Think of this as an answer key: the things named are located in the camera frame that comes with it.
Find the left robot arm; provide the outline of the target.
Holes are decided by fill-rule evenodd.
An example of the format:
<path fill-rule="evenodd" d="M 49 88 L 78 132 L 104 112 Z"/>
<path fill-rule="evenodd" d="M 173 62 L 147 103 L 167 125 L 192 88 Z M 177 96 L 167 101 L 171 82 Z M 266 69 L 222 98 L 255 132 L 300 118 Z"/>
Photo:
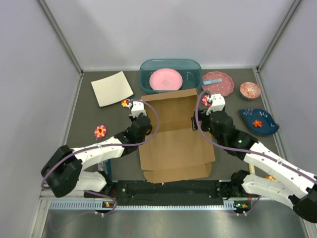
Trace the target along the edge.
<path fill-rule="evenodd" d="M 48 187 L 60 198 L 73 191 L 90 190 L 100 196 L 112 192 L 112 182 L 105 172 L 87 172 L 86 169 L 101 162 L 121 158 L 138 149 L 153 129 L 151 120 L 140 114 L 132 119 L 126 130 L 113 137 L 87 147 L 59 147 L 41 170 Z"/>

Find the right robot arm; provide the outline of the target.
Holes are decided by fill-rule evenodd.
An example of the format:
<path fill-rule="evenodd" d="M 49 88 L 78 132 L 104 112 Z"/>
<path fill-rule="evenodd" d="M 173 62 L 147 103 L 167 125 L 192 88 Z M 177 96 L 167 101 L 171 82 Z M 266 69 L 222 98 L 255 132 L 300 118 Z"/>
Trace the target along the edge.
<path fill-rule="evenodd" d="M 237 196 L 245 193 L 270 198 L 282 203 L 302 219 L 317 222 L 317 177 L 276 155 L 249 133 L 238 130 L 225 111 L 208 112 L 196 109 L 193 130 L 210 133 L 212 145 L 241 161 L 252 164 L 275 178 L 274 181 L 239 171 L 232 175 L 231 190 Z"/>

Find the brown cardboard box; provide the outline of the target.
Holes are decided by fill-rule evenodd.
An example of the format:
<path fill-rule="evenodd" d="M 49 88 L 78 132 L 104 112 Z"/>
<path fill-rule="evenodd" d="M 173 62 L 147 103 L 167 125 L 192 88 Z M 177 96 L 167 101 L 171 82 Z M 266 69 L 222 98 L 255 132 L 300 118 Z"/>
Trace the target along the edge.
<path fill-rule="evenodd" d="M 151 183 L 203 179 L 215 161 L 209 133 L 192 130 L 198 93 L 196 89 L 143 96 L 153 129 L 151 140 L 139 146 L 144 177 Z"/>

